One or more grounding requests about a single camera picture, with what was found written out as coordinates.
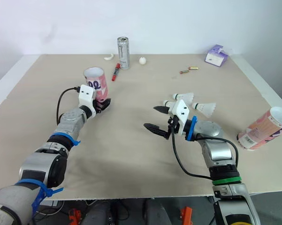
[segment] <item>white shuttlecock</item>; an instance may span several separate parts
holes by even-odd
[[[207,118],[210,118],[215,110],[216,103],[206,103],[206,104],[199,104],[194,102],[192,104],[192,108],[198,110],[202,114],[204,114]]]
[[[173,106],[174,104],[175,104],[175,102],[170,102],[168,100],[165,100],[163,102],[163,105],[166,106],[166,107],[169,107],[169,108],[171,108],[171,106]]]
[[[174,94],[172,96],[175,100],[182,99],[186,105],[191,105],[193,98],[194,98],[194,93],[186,93],[186,94]]]

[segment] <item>paper cup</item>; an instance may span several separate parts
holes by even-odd
[[[107,81],[103,69],[90,67],[84,71],[86,83],[96,90],[96,100],[104,102],[108,96]]]
[[[237,136],[245,149],[257,149],[282,134],[282,108],[272,107]]]

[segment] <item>wooden table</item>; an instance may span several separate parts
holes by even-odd
[[[236,144],[236,135],[270,105],[231,59],[216,67],[204,55],[145,55],[141,66],[139,57],[131,55],[130,69],[111,82],[117,56],[111,61],[103,55],[40,56],[0,105],[0,188],[18,180],[25,158],[55,130],[60,93],[85,83],[83,71],[98,66],[106,74],[111,106],[81,130],[81,144],[68,158],[65,189],[53,199],[211,195],[211,182],[184,174],[171,142],[143,127],[150,122],[167,129],[168,116],[153,107],[174,93],[194,92],[193,101],[217,103],[210,120]],[[199,70],[179,74],[188,66]],[[60,112],[76,107],[77,98],[67,92]],[[193,115],[206,120],[191,109]],[[208,175],[198,143],[177,136],[176,147],[187,170]],[[238,149],[238,169],[251,193],[282,191],[282,136],[256,151]]]

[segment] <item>silver energy drink can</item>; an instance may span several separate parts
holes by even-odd
[[[118,51],[121,69],[130,67],[130,46],[128,37],[118,37]]]

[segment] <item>white object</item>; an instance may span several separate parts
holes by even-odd
[[[169,108],[171,108],[174,104],[175,104],[175,102],[170,102],[168,100],[165,100],[163,102],[163,105],[166,106],[166,107],[169,107]]]
[[[216,54],[212,54],[212,53],[208,53],[206,55],[206,62],[211,63],[215,66],[221,66],[222,62],[223,62],[224,58],[220,57]]]
[[[114,54],[111,53],[110,57],[104,57],[104,60],[112,60],[114,58]]]
[[[216,103],[206,103],[206,104],[199,104],[194,102],[192,104],[192,108],[198,110],[202,114],[204,114],[207,118],[210,118],[215,110]]]
[[[147,62],[147,60],[146,60],[145,57],[141,57],[141,58],[139,59],[139,63],[140,63],[141,65],[145,65],[146,62]]]
[[[186,93],[186,94],[174,94],[172,97],[175,100],[182,99],[186,103],[186,105],[191,106],[191,103],[192,103],[193,98],[194,98],[194,93],[190,92],[190,93]]]
[[[96,116],[96,111],[93,106],[93,100],[95,99],[95,97],[96,97],[96,91],[94,88],[91,88],[90,86],[86,86],[84,84],[80,86],[80,91],[78,96],[78,100],[79,100],[78,107],[82,105],[87,106],[92,112],[92,116],[90,118]]]
[[[179,99],[176,102],[174,102],[174,104],[172,104],[169,109],[168,114],[170,114],[172,118],[176,115],[179,119],[178,121],[180,125],[178,130],[179,136],[183,135],[183,128],[188,119],[189,112],[190,112],[189,108],[187,107],[187,105],[182,99]]]
[[[40,205],[45,205],[45,206],[57,206],[58,201],[52,201],[52,200],[43,200],[41,201]]]
[[[65,201],[62,202],[61,207],[54,213],[46,214],[46,213],[39,212],[39,211],[37,211],[37,213],[39,213],[41,215],[45,215],[45,216],[52,216],[52,215],[55,215],[56,213],[58,213],[59,211],[61,211],[61,209],[64,207],[64,205],[65,205]]]
[[[88,204],[88,202],[85,200],[85,204],[86,204],[87,206],[91,206],[91,205],[95,204],[97,201],[98,201],[98,200],[94,200],[93,202],[91,202],[90,204]]]

